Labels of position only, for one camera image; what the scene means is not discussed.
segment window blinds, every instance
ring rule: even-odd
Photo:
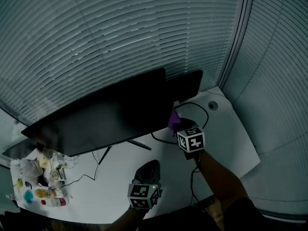
[[[223,92],[261,163],[241,180],[257,208],[308,214],[308,0],[254,0]]]
[[[216,85],[239,0],[0,0],[0,101],[27,125],[164,67]]]

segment purple cloth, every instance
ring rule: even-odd
[[[173,125],[176,124],[176,123],[181,123],[181,118],[179,117],[178,113],[173,109],[171,111],[170,119],[169,119],[169,122],[168,122],[168,128],[171,131],[174,131]]]

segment forearm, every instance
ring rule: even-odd
[[[201,173],[214,195],[220,200],[223,210],[236,199],[247,197],[241,181],[210,154],[202,150],[201,153],[196,152],[194,155],[196,163],[200,156]]]
[[[145,214],[145,211],[128,209],[118,220],[112,223],[106,231],[135,231]]]

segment desk surface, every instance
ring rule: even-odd
[[[189,101],[204,107],[209,113],[205,127],[206,150],[236,176],[242,177],[259,162],[259,157],[231,104],[219,88],[199,93]],[[216,101],[218,109],[211,111],[209,101]],[[195,105],[185,105],[178,109],[181,117],[189,118],[202,126],[206,114]],[[166,128],[154,133],[157,138],[176,141]],[[147,151],[130,143],[122,143],[111,148],[97,171],[97,179],[92,181],[83,177],[79,182],[67,186],[72,196],[68,206],[42,206],[39,199],[28,205],[18,201],[21,208],[50,218],[82,222],[112,223],[128,208],[128,184],[136,170],[143,164],[157,159],[161,166],[161,185],[163,194],[145,218],[168,213],[190,204],[190,175],[195,164],[186,160],[184,153],[175,145],[155,141],[151,135],[136,139],[152,148]],[[106,148],[94,152],[99,160]],[[83,174],[94,176],[96,162],[92,153],[81,155],[73,169],[65,171],[67,182],[79,179]],[[212,192],[200,173],[194,175],[193,189],[199,199],[205,199]]]

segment black monitor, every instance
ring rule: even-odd
[[[91,93],[42,118],[22,134],[68,156],[167,127],[172,100],[163,68]]]

